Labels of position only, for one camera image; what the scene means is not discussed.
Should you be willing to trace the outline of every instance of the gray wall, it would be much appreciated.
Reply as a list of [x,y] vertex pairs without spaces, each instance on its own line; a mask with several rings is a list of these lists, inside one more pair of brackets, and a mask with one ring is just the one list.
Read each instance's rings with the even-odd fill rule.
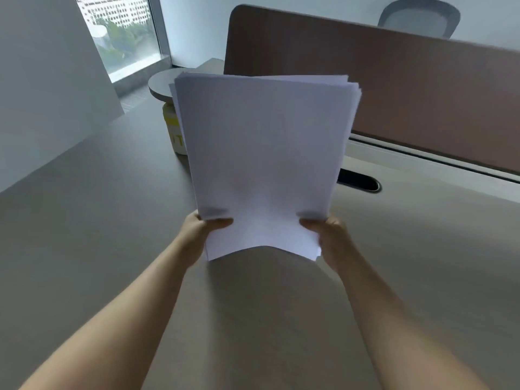
[[2,0],[0,191],[123,114],[75,0]]
[[[172,62],[196,67],[212,57],[223,59],[232,9],[239,4],[307,13],[377,25],[395,0],[161,0]],[[520,49],[520,0],[442,0],[455,5],[461,22],[453,39]]]

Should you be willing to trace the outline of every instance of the left arm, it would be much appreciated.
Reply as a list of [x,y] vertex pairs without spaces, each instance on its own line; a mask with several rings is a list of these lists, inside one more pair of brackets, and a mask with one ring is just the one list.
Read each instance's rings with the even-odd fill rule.
[[213,230],[232,219],[195,211],[175,240],[112,302],[75,332],[20,390],[140,389],[177,301],[186,270]]

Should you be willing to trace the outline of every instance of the window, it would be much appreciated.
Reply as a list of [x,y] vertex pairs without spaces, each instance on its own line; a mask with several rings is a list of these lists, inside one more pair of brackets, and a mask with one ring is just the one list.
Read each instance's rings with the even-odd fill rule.
[[[148,0],[89,0],[88,2],[76,0],[76,2],[109,75],[123,68],[125,72],[131,69],[129,66],[132,64],[142,65],[143,59],[152,60],[150,62],[159,59],[159,44]],[[98,7],[88,7],[90,4],[98,4]],[[135,10],[135,14],[131,13],[133,18],[129,17],[127,9]]]

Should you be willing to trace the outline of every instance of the bare skin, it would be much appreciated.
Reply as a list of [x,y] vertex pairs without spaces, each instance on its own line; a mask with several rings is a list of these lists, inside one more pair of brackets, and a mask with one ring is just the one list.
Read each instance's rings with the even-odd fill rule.
[[[207,236],[232,219],[188,215],[173,242],[112,302],[59,347],[22,390],[140,389],[186,270]],[[302,220],[320,235],[323,258],[341,277],[368,353],[386,390],[487,389],[449,350],[422,332],[360,255],[338,219]]]
[[335,217],[300,223],[318,233],[323,259],[340,276],[385,390],[488,389],[411,320],[397,295],[356,249],[344,223]]

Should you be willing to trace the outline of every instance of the round tabletop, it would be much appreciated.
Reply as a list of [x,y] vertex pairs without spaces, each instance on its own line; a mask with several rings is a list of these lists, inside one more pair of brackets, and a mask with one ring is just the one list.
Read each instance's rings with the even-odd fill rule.
[[170,84],[184,71],[193,71],[189,68],[173,68],[156,73],[148,80],[148,88],[152,96],[158,100],[173,104]]

